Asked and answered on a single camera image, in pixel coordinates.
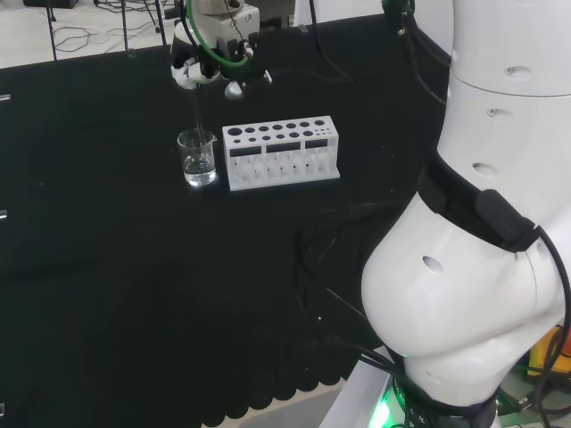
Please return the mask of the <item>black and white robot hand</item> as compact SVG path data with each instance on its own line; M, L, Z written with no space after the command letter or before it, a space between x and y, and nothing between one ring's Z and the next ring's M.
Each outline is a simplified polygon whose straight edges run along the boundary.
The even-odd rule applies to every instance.
M240 100L259 87L273 86L276 76L258 62L245 39L220 42L207 37L196 22L176 22L170 49L171 76L185 90L222 84L228 100Z

